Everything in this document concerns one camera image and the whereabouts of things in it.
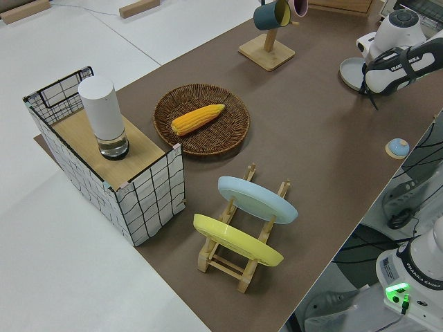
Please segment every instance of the yellow plate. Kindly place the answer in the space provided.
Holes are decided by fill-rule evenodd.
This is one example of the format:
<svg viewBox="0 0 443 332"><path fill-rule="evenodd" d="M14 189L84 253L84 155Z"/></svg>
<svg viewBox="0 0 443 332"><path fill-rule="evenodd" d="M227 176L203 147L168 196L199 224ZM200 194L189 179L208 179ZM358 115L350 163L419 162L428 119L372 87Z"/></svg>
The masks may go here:
<svg viewBox="0 0 443 332"><path fill-rule="evenodd" d="M283 260L283 256L267 244L208 216L194 214L194 227L205 237L246 258L257 259L260 264L277 266Z"/></svg>

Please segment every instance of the plate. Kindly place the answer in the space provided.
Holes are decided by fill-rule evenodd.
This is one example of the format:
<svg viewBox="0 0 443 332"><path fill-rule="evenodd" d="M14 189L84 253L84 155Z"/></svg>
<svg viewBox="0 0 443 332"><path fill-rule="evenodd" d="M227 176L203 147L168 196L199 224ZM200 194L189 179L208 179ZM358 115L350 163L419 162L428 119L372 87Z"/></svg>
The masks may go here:
<svg viewBox="0 0 443 332"><path fill-rule="evenodd" d="M205 237L241 256L257 259L260 264L277 266L283 260L283 256L267 244L209 216L194 214L194 227Z"/></svg>
<svg viewBox="0 0 443 332"><path fill-rule="evenodd" d="M209 104L225 104L212 121L184 136L177 136L171 122L183 114ZM181 144L182 151L194 156L217 156L239 147L249 129L249 112L230 91L210 84L189 84L164 95L157 104L153 122L167 144Z"/></svg>
<svg viewBox="0 0 443 332"><path fill-rule="evenodd" d="M236 207L262 220L270 221L275 216L275 223L291 223L298 216L295 207L284 198L241 178L222 176L218 189L227 201L234 198Z"/></svg>
<svg viewBox="0 0 443 332"><path fill-rule="evenodd" d="M365 60L362 57L350 57L340 65L340 76L344 83L355 91L360 91L363 82L363 67Z"/></svg>

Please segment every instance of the round woven basket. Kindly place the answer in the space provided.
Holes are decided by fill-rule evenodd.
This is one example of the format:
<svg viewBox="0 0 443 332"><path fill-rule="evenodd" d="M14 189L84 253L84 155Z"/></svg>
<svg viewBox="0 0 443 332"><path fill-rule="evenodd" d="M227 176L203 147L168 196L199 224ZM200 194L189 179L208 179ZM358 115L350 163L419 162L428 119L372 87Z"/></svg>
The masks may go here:
<svg viewBox="0 0 443 332"><path fill-rule="evenodd" d="M225 104L212 121L177 136L171 122L183 114L209 104ZM230 91L209 84L189 84L164 95L157 104L153 122L160 137L171 146L181 144L182 151L194 156L216 156L238 147L249 129L249 112Z"/></svg>

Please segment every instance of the yellow corn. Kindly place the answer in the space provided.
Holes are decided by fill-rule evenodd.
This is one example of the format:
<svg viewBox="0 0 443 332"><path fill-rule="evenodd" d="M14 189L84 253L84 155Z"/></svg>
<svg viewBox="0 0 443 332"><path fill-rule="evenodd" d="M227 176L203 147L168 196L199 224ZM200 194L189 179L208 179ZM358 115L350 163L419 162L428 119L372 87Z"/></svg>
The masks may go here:
<svg viewBox="0 0 443 332"><path fill-rule="evenodd" d="M186 135L215 119L224 110L224 104L212 104L175 118L171 128L178 136Z"/></svg>

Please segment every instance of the mug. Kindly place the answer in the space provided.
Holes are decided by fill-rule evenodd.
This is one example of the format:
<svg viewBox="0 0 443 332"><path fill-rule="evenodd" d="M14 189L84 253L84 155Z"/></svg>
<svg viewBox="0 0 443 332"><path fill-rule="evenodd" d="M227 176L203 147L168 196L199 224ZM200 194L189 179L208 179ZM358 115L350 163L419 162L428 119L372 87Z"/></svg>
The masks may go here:
<svg viewBox="0 0 443 332"><path fill-rule="evenodd" d="M308 0L289 0L289 7L291 7L291 11L295 15L304 17L307 12L307 1Z"/></svg>
<svg viewBox="0 0 443 332"><path fill-rule="evenodd" d="M270 30L287 26L291 20L291 8L287 0L277 0L262 5L254 11L254 24L258 30Z"/></svg>

